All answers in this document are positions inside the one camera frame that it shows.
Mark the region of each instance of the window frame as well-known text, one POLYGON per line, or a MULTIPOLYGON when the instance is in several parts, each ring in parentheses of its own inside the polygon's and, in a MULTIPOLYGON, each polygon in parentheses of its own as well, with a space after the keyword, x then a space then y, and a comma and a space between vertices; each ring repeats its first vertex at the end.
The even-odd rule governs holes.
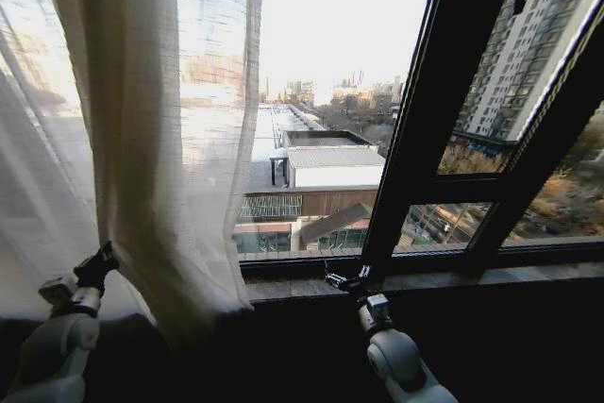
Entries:
POLYGON ((604 242, 598 239, 504 244, 604 99, 604 86, 593 76, 604 53, 604 0, 598 1, 584 23, 504 171, 437 173, 503 1, 481 0, 481 7, 475 8, 476 2, 460 7, 459 0, 428 0, 361 255, 242 262, 244 276, 323 274, 326 260, 344 272, 363 269, 373 276, 604 260, 604 242), (460 16, 465 27, 457 27, 456 40, 451 40, 450 28, 442 25, 454 23, 460 16), (467 64, 451 66, 446 55, 464 55, 467 64), (442 83, 434 84, 434 75, 442 83), (579 92, 582 102, 571 102, 579 92), (443 97, 449 102, 438 103, 443 97), (422 135, 426 125, 430 125, 429 141, 417 146, 417 138, 426 136, 422 135), (408 162, 414 162, 412 173, 408 162), (401 191, 401 181, 413 190, 401 191), (413 253, 397 249, 412 205, 477 202, 491 207, 467 245, 448 244, 413 253))

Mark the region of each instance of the distant building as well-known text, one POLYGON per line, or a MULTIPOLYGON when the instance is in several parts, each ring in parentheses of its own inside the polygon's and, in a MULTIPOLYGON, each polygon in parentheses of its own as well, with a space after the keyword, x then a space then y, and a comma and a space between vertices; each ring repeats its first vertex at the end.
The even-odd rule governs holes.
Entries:
POLYGON ((290 90, 291 94, 299 94, 302 92, 302 81, 301 80, 288 81, 287 88, 290 90))
POLYGON ((505 0, 456 130, 517 141, 592 0, 505 0))
POLYGON ((403 94, 403 83, 400 80, 400 76, 394 78, 393 94, 390 99, 390 104, 398 106, 400 104, 400 97, 403 94))
POLYGON ((242 260, 362 247, 384 161, 354 133, 322 130, 293 106, 260 106, 233 231, 242 260))
POLYGON ((314 106, 314 82, 302 82, 298 101, 309 107, 314 106))
POLYGON ((388 110, 392 103, 393 91, 393 84, 375 84, 369 107, 371 109, 382 109, 384 111, 388 110))

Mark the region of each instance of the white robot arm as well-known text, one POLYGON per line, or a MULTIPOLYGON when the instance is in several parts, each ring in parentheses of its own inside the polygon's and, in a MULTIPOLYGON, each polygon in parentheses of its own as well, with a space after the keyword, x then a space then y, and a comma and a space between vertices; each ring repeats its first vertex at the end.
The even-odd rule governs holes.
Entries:
POLYGON ((74 269, 70 277, 49 280, 40 294, 53 305, 50 319, 25 340, 16 378, 2 403, 80 403, 82 374, 96 347, 96 314, 105 291, 105 276, 118 267, 111 243, 74 269))
POLYGON ((346 279, 327 273, 326 280, 357 298, 361 326, 369 338, 367 358, 384 381, 395 403, 457 403, 457 399, 436 380, 422 361, 419 349, 407 334, 394 329, 383 294, 369 295, 366 276, 346 279))

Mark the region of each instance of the glass pane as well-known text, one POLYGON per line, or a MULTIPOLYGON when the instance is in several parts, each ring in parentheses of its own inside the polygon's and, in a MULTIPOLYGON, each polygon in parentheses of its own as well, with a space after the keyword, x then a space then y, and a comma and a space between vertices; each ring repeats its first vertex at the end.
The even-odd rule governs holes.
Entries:
POLYGON ((604 239, 604 105, 535 197, 509 240, 560 237, 604 239))
POLYGON ((426 1, 262 0, 240 260, 361 252, 426 1))
POLYGON ((505 0, 439 173, 499 172, 593 0, 505 0))
POLYGON ((403 225, 399 251, 414 245, 466 244, 489 208, 488 203, 413 205, 403 225))

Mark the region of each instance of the white curtain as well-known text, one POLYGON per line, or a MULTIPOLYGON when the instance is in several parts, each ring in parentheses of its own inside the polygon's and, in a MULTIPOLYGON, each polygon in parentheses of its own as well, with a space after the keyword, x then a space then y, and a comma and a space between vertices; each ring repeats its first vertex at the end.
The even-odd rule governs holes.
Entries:
MULTIPOLYGON (((23 295, 15 308, 106 240, 174 348, 248 308, 230 235, 256 122, 260 0, 0 4, 1 272, 14 271, 3 287, 23 295)), ((114 280, 103 310, 144 311, 114 280)))

